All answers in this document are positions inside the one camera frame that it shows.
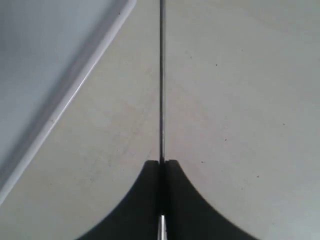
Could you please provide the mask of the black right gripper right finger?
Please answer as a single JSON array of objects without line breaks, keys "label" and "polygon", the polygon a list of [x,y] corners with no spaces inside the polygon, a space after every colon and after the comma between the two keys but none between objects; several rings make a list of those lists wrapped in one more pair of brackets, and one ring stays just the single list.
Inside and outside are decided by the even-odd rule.
[{"label": "black right gripper right finger", "polygon": [[165,222],[169,240],[251,240],[196,190],[177,160],[164,164]]}]

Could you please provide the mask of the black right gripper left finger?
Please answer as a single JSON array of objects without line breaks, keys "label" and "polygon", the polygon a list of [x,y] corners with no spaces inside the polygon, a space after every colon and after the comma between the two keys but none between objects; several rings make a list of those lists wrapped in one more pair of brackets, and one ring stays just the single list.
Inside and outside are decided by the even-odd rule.
[{"label": "black right gripper left finger", "polygon": [[147,160],[120,203],[81,240],[156,240],[158,238],[159,162]]}]

